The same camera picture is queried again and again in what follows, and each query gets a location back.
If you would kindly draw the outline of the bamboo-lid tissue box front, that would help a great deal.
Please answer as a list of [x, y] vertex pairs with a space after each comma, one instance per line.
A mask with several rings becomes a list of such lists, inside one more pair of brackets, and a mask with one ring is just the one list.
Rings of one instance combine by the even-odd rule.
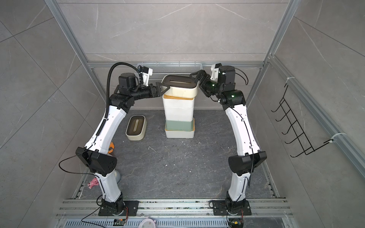
[[163, 106], [165, 110], [172, 108], [194, 108], [194, 102], [195, 98], [173, 97], [167, 95], [163, 96]]

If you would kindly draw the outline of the cream box dark lid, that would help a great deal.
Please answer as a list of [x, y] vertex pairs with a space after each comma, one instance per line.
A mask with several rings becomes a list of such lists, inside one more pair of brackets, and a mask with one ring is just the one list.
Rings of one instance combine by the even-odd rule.
[[145, 136], [146, 127], [146, 117], [143, 115], [134, 115], [129, 119], [125, 134], [130, 141], [140, 141]]
[[195, 98], [198, 94], [198, 85], [187, 76], [166, 75], [162, 83], [170, 86], [167, 96]]

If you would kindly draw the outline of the white box grey-blue lid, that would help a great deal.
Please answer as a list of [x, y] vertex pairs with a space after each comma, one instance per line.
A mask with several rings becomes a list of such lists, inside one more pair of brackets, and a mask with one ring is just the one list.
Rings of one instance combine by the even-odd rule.
[[164, 110], [168, 121], [191, 122], [194, 117], [193, 108], [171, 107]]

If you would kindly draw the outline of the green square tissue box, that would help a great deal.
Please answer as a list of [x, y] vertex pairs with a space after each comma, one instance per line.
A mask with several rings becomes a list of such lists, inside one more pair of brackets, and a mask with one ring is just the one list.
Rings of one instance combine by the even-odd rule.
[[165, 129], [169, 131], [187, 131], [191, 132], [194, 130], [194, 120], [192, 121], [174, 121], [166, 120]]

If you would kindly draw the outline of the cream box dark lid back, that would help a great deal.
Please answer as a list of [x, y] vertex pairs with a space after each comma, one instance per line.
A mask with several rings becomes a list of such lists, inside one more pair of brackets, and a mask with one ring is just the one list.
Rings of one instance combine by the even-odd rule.
[[146, 117], [143, 115], [134, 115], [129, 119], [125, 134], [130, 141], [140, 141], [145, 136], [146, 127]]

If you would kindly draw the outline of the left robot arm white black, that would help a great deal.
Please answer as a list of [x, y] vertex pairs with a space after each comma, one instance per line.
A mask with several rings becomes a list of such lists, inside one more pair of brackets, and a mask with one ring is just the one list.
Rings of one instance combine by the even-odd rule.
[[169, 85], [159, 82], [155, 85], [138, 85], [133, 73], [121, 74], [114, 93], [107, 93], [106, 111], [98, 129], [84, 147], [77, 148], [77, 157], [95, 175], [101, 188], [102, 215], [118, 216], [126, 211], [115, 177], [117, 159], [108, 153], [117, 128], [135, 101], [161, 97], [169, 89]]

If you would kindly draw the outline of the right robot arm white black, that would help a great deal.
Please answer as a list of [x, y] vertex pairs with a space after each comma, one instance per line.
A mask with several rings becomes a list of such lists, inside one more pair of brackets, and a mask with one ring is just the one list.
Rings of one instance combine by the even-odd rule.
[[248, 208], [246, 190], [251, 184], [251, 175], [267, 159], [252, 132], [245, 97], [235, 88], [236, 70], [233, 66], [215, 64], [211, 75], [199, 70], [189, 76], [206, 97], [217, 98], [232, 125], [237, 155], [228, 158], [232, 182], [224, 203], [227, 214], [231, 215], [242, 214]]

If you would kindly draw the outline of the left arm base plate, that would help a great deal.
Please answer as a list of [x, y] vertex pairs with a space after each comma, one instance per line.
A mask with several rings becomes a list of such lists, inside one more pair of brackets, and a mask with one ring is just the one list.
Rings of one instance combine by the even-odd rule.
[[99, 216], [136, 216], [139, 206], [137, 200], [118, 200], [116, 202], [101, 201]]

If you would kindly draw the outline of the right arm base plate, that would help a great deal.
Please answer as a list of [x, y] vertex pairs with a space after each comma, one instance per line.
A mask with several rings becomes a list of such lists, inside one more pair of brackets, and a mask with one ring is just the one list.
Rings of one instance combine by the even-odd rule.
[[226, 198], [225, 200], [210, 200], [209, 206], [213, 209], [215, 216], [219, 215], [240, 215], [250, 216], [252, 215], [249, 202], [244, 199], [242, 201], [233, 202]]

